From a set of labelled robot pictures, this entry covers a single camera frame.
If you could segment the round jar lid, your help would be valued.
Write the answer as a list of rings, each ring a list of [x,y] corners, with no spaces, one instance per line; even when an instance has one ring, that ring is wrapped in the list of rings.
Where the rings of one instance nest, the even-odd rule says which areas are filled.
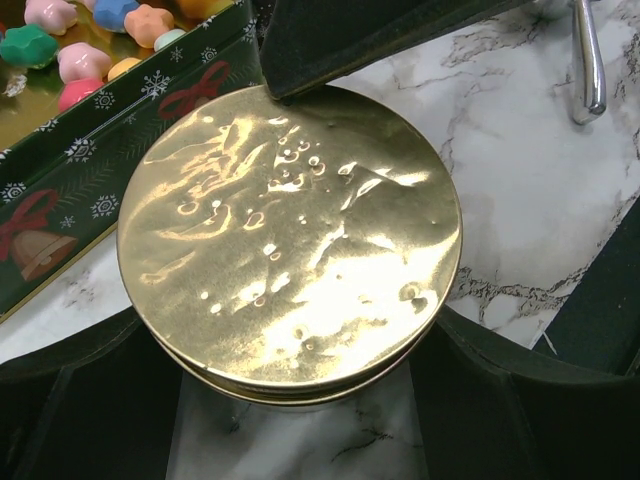
[[[191,375],[276,406],[331,402],[395,369],[458,270],[451,176],[399,114],[325,86],[195,109],[136,168],[117,257],[130,301]]]

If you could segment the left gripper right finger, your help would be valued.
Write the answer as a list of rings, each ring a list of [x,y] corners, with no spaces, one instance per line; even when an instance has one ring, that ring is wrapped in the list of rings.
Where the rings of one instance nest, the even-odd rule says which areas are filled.
[[[441,312],[410,358],[432,479],[636,479],[639,380]]]

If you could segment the metal candy scoop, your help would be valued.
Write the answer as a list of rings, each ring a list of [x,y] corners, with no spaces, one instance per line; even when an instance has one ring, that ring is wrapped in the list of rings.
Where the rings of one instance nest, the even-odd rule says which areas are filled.
[[[578,125],[601,117],[607,108],[605,69],[599,47],[592,1],[533,1],[536,16],[551,19],[572,17],[574,93],[571,116]]]

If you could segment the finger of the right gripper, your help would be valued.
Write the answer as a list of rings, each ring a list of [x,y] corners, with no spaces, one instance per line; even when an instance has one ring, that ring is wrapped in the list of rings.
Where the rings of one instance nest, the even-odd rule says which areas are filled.
[[[635,203],[534,346],[565,363],[639,373],[640,205]]]
[[[521,6],[512,0],[280,0],[260,50],[271,96],[286,99]]]

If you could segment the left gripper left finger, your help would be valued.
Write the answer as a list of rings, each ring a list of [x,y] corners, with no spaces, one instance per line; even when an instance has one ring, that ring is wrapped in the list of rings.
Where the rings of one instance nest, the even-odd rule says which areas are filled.
[[[181,380],[134,312],[3,363],[2,478],[164,478]]]

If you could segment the tin of star candies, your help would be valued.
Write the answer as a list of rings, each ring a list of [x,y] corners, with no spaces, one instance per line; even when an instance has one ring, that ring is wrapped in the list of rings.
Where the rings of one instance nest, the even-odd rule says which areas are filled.
[[[261,80],[257,20],[235,1],[11,146],[1,165],[1,314],[114,228],[142,156],[207,101]]]

